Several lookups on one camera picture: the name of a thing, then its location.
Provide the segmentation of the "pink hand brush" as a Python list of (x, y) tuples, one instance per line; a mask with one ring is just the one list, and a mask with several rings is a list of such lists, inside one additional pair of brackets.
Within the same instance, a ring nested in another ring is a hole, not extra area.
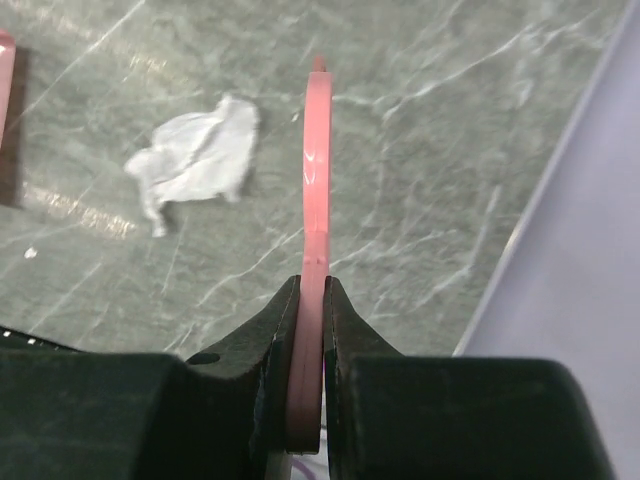
[(303, 122), (303, 260), (286, 403), (286, 448), (319, 450), (323, 298), (329, 275), (332, 75), (323, 57), (308, 78)]

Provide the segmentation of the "paper scrap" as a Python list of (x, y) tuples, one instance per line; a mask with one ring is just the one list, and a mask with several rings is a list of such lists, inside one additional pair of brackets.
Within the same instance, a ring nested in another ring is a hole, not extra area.
[(138, 183), (154, 238), (167, 234), (168, 202), (241, 199), (259, 124), (253, 102), (225, 94), (214, 110), (182, 114), (153, 130), (150, 145), (127, 160), (124, 171)]

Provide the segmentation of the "pink dustpan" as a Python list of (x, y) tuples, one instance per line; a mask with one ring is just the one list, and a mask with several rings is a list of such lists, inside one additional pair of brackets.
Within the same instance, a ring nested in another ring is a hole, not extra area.
[(10, 99), (16, 44), (6, 31), (0, 30), (0, 141), (3, 141), (8, 105)]

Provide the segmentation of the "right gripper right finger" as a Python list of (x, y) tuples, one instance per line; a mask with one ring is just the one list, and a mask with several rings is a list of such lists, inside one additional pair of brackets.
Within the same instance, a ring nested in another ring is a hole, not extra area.
[(341, 282), (323, 299), (334, 479), (611, 479), (586, 398), (558, 362), (400, 353)]

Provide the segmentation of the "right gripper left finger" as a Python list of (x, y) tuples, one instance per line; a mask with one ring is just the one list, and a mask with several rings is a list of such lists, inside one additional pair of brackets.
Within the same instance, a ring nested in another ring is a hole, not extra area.
[(5, 479), (287, 479), (285, 396), (300, 280), (180, 359), (95, 353), (3, 328)]

